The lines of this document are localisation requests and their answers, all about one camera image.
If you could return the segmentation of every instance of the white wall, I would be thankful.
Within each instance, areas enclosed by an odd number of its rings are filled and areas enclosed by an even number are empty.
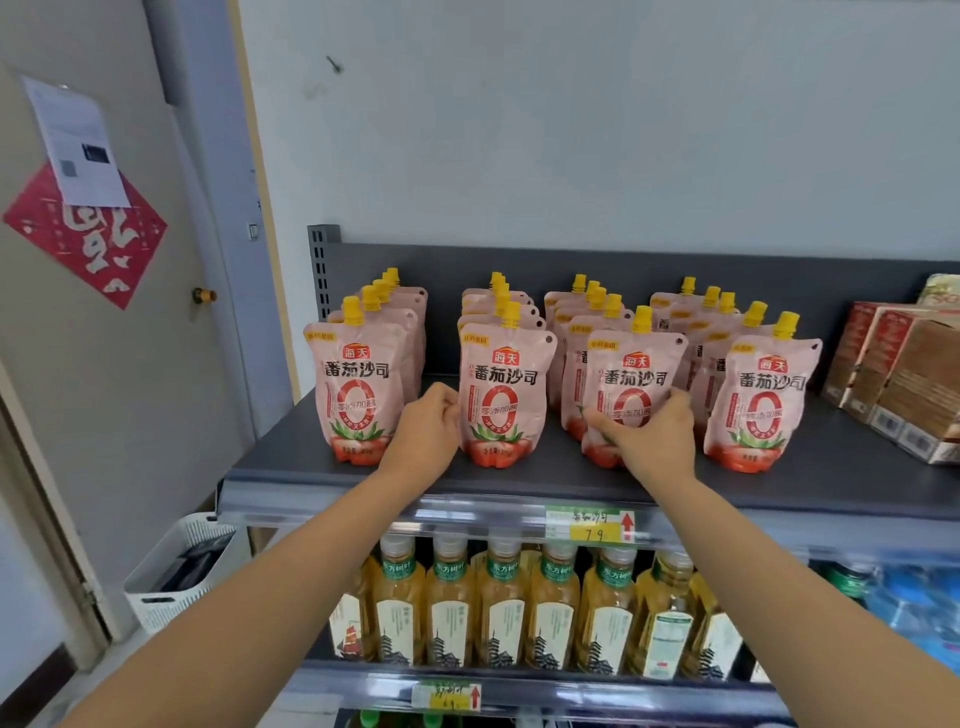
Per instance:
[[[960,257],[960,4],[239,4],[303,393],[307,225]]]
[[[66,622],[0,498],[0,703],[66,641]]]
[[[190,157],[181,164],[200,183],[189,197],[204,271],[222,285],[214,313],[228,372],[260,437],[290,410],[293,395],[227,0],[146,0],[144,7]],[[250,223],[260,230],[256,240]]]

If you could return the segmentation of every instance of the door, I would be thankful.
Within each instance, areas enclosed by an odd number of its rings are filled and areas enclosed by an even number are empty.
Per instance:
[[[0,208],[46,161],[27,75],[99,103],[117,164],[167,225],[126,310],[0,225],[0,362],[120,637],[135,627],[124,579],[240,455],[244,413],[191,299],[204,280],[140,3],[5,0],[0,61]]]

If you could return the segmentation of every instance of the qr code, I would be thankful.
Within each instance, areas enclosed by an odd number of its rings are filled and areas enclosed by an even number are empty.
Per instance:
[[[903,419],[882,407],[874,410],[874,417],[871,420],[871,424],[874,426],[874,429],[894,439],[897,438],[903,429]]]

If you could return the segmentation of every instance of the paper notice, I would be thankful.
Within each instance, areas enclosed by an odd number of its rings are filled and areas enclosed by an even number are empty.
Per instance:
[[[26,77],[23,84],[63,201],[76,206],[129,207],[97,102]]]

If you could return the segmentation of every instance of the green bottle label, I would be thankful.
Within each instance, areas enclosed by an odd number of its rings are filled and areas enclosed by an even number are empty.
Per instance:
[[[851,599],[862,599],[870,586],[871,576],[850,571],[830,569],[827,571],[827,581],[836,587],[840,594]]]
[[[417,559],[414,558],[413,554],[410,554],[410,558],[404,561],[383,560],[383,575],[394,581],[413,576],[416,569]]]
[[[565,584],[570,578],[570,574],[573,573],[573,564],[558,564],[556,561],[547,558],[544,553],[540,558],[540,573],[550,581]]]
[[[630,577],[634,575],[632,566],[626,569],[616,569],[603,559],[597,559],[597,576],[609,587],[614,589],[623,589],[630,583]]]
[[[436,559],[433,562],[433,572],[442,581],[459,581],[467,573],[467,559],[450,563]]]
[[[513,561],[508,561],[506,564],[491,558],[490,554],[487,555],[487,573],[494,579],[499,581],[511,581],[516,576],[516,572],[519,570],[519,568],[519,554],[516,556],[516,559]]]

